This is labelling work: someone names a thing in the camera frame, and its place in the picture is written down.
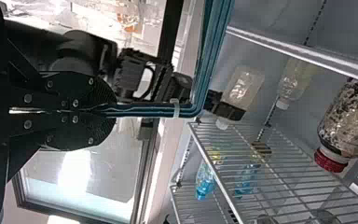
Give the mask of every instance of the white bottle cap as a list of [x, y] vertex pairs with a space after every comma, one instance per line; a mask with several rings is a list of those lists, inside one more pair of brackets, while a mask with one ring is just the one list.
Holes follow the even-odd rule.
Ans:
[[218, 118], [216, 120], [216, 127], [220, 130], [226, 130], [229, 123], [225, 119]]
[[276, 106], [278, 108], [280, 108], [281, 110], [287, 110], [289, 108], [289, 102], [286, 101], [286, 100], [283, 100], [282, 98], [280, 98], [278, 101], [277, 101], [277, 104]]

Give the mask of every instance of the wire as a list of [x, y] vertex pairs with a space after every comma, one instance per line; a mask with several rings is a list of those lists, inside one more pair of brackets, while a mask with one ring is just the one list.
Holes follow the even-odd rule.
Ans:
[[143, 101], [146, 96], [150, 94], [156, 81], [156, 71], [150, 65], [145, 66], [145, 69], [148, 69], [150, 72], [152, 72], [152, 78], [150, 79], [149, 87], [144, 92], [144, 94], [142, 94], [141, 97], [137, 99], [137, 101]]

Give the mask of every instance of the metal wire rack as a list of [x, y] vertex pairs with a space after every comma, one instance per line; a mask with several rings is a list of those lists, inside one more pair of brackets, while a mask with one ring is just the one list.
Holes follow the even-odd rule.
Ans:
[[181, 188], [171, 186], [172, 204], [178, 223], [181, 224], [231, 224], [230, 208], [220, 189], [203, 201], [195, 197], [195, 185], [185, 183]]
[[279, 224], [358, 224], [358, 195], [280, 131], [267, 130], [260, 143], [255, 142], [260, 127], [251, 124], [223, 132], [214, 123], [189, 127], [219, 189], [205, 201], [195, 198], [194, 185], [172, 189], [179, 223], [193, 223], [184, 217], [197, 216], [205, 223], [248, 224], [269, 218]]

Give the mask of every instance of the plastic bottle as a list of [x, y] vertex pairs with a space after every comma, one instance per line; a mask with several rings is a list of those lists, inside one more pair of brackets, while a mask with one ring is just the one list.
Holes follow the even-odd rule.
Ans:
[[325, 170], [340, 173], [358, 157], [358, 80], [350, 79], [318, 127], [321, 146], [314, 159]]
[[[221, 102], [248, 110], [264, 80], [265, 76], [258, 71], [244, 65], [238, 66], [223, 92]], [[229, 119], [219, 117], [216, 126], [225, 130], [230, 123], [232, 121]]]
[[196, 198], [204, 200], [214, 190], [215, 186], [211, 169], [205, 161], [202, 161], [196, 178]]
[[[224, 163], [225, 157], [220, 155], [218, 147], [206, 147], [205, 149], [209, 151], [214, 168], [218, 170], [219, 165]], [[216, 182], [214, 181], [212, 170], [208, 164], [202, 160], [196, 177], [196, 198], [198, 200], [205, 199], [206, 196], [215, 189], [215, 186]]]
[[237, 184], [235, 185], [234, 196], [237, 199], [241, 199], [241, 195], [253, 193], [254, 187], [256, 186], [254, 180], [256, 180], [258, 168], [261, 167], [260, 163], [268, 161], [271, 157], [272, 151], [265, 143], [253, 142], [252, 149], [255, 153], [251, 156], [251, 161], [253, 162], [243, 165], [239, 176], [235, 178]]
[[287, 110], [290, 102], [298, 100], [309, 86], [317, 68], [311, 63], [296, 58], [289, 59], [279, 83], [279, 100], [276, 106]]

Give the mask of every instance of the water bottle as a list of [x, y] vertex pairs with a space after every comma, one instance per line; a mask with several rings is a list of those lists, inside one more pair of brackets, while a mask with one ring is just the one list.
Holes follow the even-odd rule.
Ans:
[[[214, 168], [219, 170], [220, 165], [224, 163], [226, 157], [220, 154], [219, 147], [206, 147], [205, 149], [209, 151]], [[205, 199], [206, 196], [214, 190], [215, 186], [216, 182], [213, 177], [213, 172], [208, 164], [202, 160], [196, 178], [196, 198], [198, 200]]]
[[[258, 71], [244, 65], [238, 66], [223, 92], [221, 102], [246, 111], [257, 95], [264, 79], [265, 76]], [[231, 122], [229, 119], [219, 117], [216, 121], [216, 127], [225, 130]]]
[[241, 195], [253, 193], [256, 186], [256, 174], [261, 167], [260, 162], [266, 162], [271, 157], [272, 151], [265, 143], [253, 142], [251, 146], [255, 153], [251, 155], [251, 163], [243, 165], [239, 176], [235, 178], [237, 183], [235, 185], [234, 196], [237, 199], [241, 199]]
[[196, 198], [198, 200], [204, 200], [206, 196], [214, 190], [215, 186], [213, 173], [208, 164], [202, 160], [196, 178]]
[[287, 110], [290, 102], [298, 100], [309, 86], [317, 68], [317, 66], [299, 59], [289, 59], [279, 83], [279, 100], [276, 106]]

